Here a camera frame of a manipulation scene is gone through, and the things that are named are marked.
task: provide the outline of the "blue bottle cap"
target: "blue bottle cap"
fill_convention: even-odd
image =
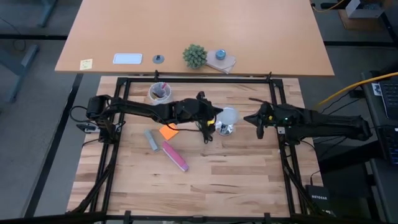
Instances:
[[[217,50],[217,52],[216,52],[216,58],[217,58],[218,60],[224,60],[225,56],[226,56],[225,50],[223,50],[223,49]]]

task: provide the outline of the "succulent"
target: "succulent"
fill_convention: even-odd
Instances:
[[[187,62],[187,66],[192,69],[204,66],[207,62],[206,56],[207,51],[205,51],[205,48],[195,44],[191,44],[183,52],[183,58]]]

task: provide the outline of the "wooden tabletop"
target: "wooden tabletop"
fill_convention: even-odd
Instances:
[[[93,59],[82,72],[220,74],[187,68],[190,44],[235,56],[232,74],[334,75],[308,0],[83,0],[55,70],[80,72]],[[118,53],[142,63],[114,65]]]
[[[113,95],[116,79],[102,77],[98,95]],[[303,106],[298,80],[284,79],[284,84],[287,102]],[[131,85],[129,100],[148,103],[146,94],[151,83]],[[276,131],[267,128],[264,139],[257,139],[256,127],[242,119],[260,106],[249,101],[249,97],[271,100],[268,85],[169,85],[174,100],[195,97],[203,90],[214,105],[238,109],[240,119],[236,130],[230,136],[214,133],[213,142],[208,144],[203,143],[201,133],[180,131],[169,143],[190,167],[182,172],[163,151],[153,152],[144,137],[144,130],[150,129],[160,145],[164,141],[158,131],[162,125],[149,118],[126,115],[108,214],[122,215],[125,210],[131,210],[134,215],[262,217],[264,212],[270,212],[273,217],[289,216]],[[178,127],[196,128],[193,123]],[[88,134],[86,141],[97,137]],[[75,208],[94,185],[101,149],[102,144],[98,142],[82,149],[69,210]],[[303,184],[308,184],[310,175],[319,170],[315,151],[301,144],[297,146],[297,157]],[[319,174],[315,174],[313,180],[317,185],[322,184]],[[294,199],[299,212],[295,188]]]

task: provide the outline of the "yellow cable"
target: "yellow cable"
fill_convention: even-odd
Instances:
[[[334,6],[328,8],[328,9],[326,9],[326,10],[323,10],[323,11],[320,11],[320,10],[316,9],[315,7],[312,7],[312,9],[315,10],[315,11],[317,11],[317,12],[326,12],[326,11],[329,11],[330,9],[334,9],[335,7],[337,7],[338,5],[340,5],[343,1],[344,1],[344,0],[341,0],[340,2],[336,3]]]
[[[366,84],[366,83],[369,83],[369,82],[373,82],[373,81],[380,80],[380,79],[383,79],[383,78],[392,77],[392,76],[394,76],[394,75],[398,75],[398,72],[390,73],[390,74],[387,74],[387,75],[382,75],[382,76],[376,77],[376,78],[370,78],[370,79],[368,79],[368,80],[363,80],[363,81],[354,83],[354,84],[352,84],[352,85],[349,85],[349,86],[347,86],[346,88],[344,88],[344,89],[338,91],[337,93],[335,93],[335,94],[329,96],[328,98],[326,98],[325,100],[321,101],[321,102],[317,105],[317,107],[319,107],[320,105],[322,105],[322,104],[326,103],[327,101],[333,99],[334,97],[338,96],[339,94],[341,94],[341,93],[344,92],[344,91],[347,91],[347,90],[349,90],[349,89],[355,88],[355,87],[357,87],[357,86],[359,86],[359,85],[363,85],[363,84]]]

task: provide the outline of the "yellow sticky note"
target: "yellow sticky note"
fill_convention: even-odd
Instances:
[[[93,68],[93,59],[86,59],[80,61],[80,70],[87,70]]]
[[[169,126],[174,129],[177,128],[175,124],[169,124]],[[178,131],[170,129],[169,127],[167,127],[167,125],[164,125],[162,128],[159,129],[159,131],[166,140],[169,140],[178,133]]]

